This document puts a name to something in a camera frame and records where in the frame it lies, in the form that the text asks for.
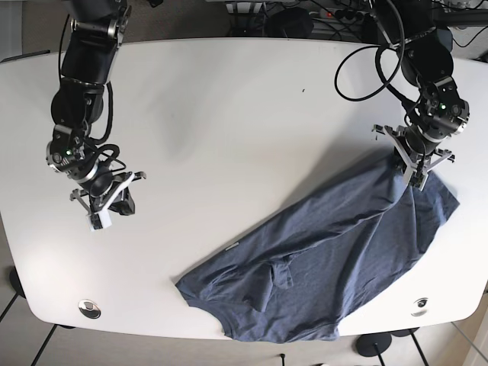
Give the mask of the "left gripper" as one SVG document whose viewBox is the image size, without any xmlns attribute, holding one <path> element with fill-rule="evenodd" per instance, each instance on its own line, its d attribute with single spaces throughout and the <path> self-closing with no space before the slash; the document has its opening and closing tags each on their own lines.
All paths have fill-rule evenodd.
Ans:
<svg viewBox="0 0 488 366">
<path fill-rule="evenodd" d="M 390 126 L 375 124 L 373 131 L 384 135 L 393 144 L 396 154 L 402 160 L 400 167 L 405 183 L 409 183 L 413 171 L 429 174 L 442 162 L 455 161 L 455 155 L 451 150 L 439 149 L 437 143 L 427 140 L 412 126 L 398 126 L 393 129 Z"/>
</svg>

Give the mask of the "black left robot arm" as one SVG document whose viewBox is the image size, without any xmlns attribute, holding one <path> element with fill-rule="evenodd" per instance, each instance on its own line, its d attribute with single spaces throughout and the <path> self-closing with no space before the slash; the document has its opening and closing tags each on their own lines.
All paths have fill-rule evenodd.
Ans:
<svg viewBox="0 0 488 366">
<path fill-rule="evenodd" d="M 375 133 L 387 136 L 403 160 L 405 183 L 422 189 L 438 164 L 454 161 L 453 152 L 439 144 L 461 133 L 470 116 L 469 104 L 458 94 L 453 78 L 454 61 L 440 41 L 428 10 L 418 1 L 371 1 L 373 19 L 386 42 L 377 45 L 375 69 L 382 85 L 401 103 L 404 124 L 397 128 L 375 125 Z M 418 88 L 419 97 L 408 99 L 386 77 L 380 58 L 385 50 L 398 57 L 394 72 Z"/>
</svg>

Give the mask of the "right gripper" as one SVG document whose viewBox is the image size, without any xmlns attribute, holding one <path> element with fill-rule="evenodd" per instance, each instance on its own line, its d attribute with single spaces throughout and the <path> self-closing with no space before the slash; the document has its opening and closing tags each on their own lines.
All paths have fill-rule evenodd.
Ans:
<svg viewBox="0 0 488 366">
<path fill-rule="evenodd" d="M 81 189 L 73 190 L 69 199 L 78 201 L 88 213 L 107 210 L 131 216 L 136 209 L 129 185 L 141 179 L 146 179 L 145 172 L 103 172 L 83 183 Z"/>
</svg>

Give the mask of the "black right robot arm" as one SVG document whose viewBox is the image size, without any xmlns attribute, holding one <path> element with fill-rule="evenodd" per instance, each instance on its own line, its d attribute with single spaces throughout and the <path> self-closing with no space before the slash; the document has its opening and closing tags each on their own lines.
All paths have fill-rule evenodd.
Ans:
<svg viewBox="0 0 488 366">
<path fill-rule="evenodd" d="M 135 213 L 129 185 L 145 176 L 128 172 L 119 146 L 108 143 L 114 119 L 109 78 L 131 7 L 126 1 L 67 1 L 65 6 L 71 36 L 58 57 L 59 89 L 50 107 L 54 128 L 46 161 L 79 185 L 70 197 L 100 229 L 112 212 Z"/>
</svg>

